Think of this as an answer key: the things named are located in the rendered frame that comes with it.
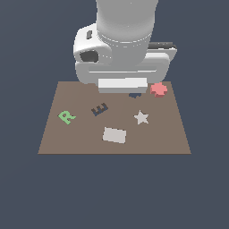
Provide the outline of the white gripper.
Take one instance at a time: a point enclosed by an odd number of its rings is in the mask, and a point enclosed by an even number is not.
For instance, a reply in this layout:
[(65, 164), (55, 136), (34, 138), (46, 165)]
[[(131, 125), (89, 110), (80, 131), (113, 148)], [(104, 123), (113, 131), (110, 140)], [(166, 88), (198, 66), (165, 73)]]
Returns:
[(100, 93), (145, 93), (147, 79), (158, 83), (165, 78), (176, 52), (172, 42), (149, 42), (144, 58), (138, 61), (141, 51), (134, 54), (127, 46), (115, 55), (108, 44), (76, 44), (75, 69), (80, 82), (95, 83)]

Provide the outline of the brown board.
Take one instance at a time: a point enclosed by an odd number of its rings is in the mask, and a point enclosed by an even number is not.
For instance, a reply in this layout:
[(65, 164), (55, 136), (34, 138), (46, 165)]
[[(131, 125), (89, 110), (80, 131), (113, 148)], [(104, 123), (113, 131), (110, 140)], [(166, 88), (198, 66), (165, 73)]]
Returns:
[[(191, 150), (172, 84), (164, 84), (167, 93), (162, 98), (148, 91), (131, 98), (127, 94), (102, 94), (94, 84), (60, 81), (38, 153), (189, 155)], [(102, 103), (108, 109), (94, 116), (91, 109)], [(75, 116), (70, 124), (58, 117), (63, 111)], [(134, 116), (139, 111), (148, 114), (148, 123), (137, 123)], [(106, 127), (126, 131), (125, 143), (103, 140)]]

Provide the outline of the red cross block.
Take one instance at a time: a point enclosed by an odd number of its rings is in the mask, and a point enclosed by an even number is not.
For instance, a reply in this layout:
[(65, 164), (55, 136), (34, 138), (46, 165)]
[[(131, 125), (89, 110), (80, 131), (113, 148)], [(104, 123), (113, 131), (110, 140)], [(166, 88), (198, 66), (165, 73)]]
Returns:
[(162, 98), (167, 93), (167, 87), (161, 82), (154, 83), (150, 86), (150, 93), (154, 94), (156, 98)]

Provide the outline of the grey star block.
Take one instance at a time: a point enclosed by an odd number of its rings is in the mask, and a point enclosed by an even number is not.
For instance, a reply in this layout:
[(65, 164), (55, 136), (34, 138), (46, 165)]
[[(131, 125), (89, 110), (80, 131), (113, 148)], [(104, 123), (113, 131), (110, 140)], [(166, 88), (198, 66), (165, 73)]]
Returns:
[(148, 114), (143, 114), (141, 111), (139, 111), (134, 118), (137, 120), (138, 124), (141, 123), (148, 123)]

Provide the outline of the grey rectangular block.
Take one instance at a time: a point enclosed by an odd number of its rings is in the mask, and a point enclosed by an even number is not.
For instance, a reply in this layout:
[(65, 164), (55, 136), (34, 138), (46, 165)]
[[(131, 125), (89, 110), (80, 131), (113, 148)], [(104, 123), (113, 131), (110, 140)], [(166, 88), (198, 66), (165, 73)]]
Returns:
[(103, 140), (114, 143), (125, 143), (126, 131), (113, 128), (105, 128), (103, 133)]

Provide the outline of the green letter R block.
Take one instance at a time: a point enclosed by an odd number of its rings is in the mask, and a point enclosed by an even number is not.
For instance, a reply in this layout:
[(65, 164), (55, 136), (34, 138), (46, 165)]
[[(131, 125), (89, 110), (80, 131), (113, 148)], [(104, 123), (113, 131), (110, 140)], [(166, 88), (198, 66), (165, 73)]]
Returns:
[(75, 119), (75, 116), (71, 115), (69, 111), (63, 111), (58, 117), (66, 124), (70, 124), (71, 120)]

